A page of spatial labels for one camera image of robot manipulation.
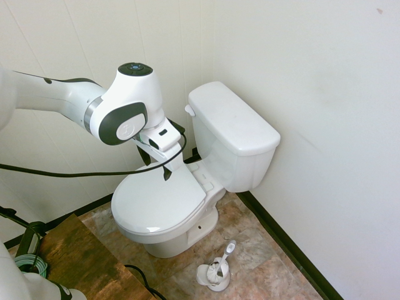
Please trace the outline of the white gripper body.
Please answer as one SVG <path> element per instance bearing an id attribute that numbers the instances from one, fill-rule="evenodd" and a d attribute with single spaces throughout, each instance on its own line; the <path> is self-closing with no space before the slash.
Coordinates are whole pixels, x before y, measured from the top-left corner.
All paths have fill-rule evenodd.
<path id="1" fill-rule="evenodd" d="M 180 145 L 180 143 L 177 142 L 167 151 L 158 150 L 150 144 L 146 144 L 136 139 L 133 139 L 133 142 L 136 144 L 136 146 L 142 148 L 151 157 L 151 164 L 148 166 L 144 166 L 137 171 L 147 172 L 157 168 L 161 168 L 163 166 L 167 167 L 172 172 L 179 169 L 183 165 L 183 149 L 186 147 L 187 144 L 186 135 L 181 134 L 181 137 L 184 139 L 183 145 Z"/>

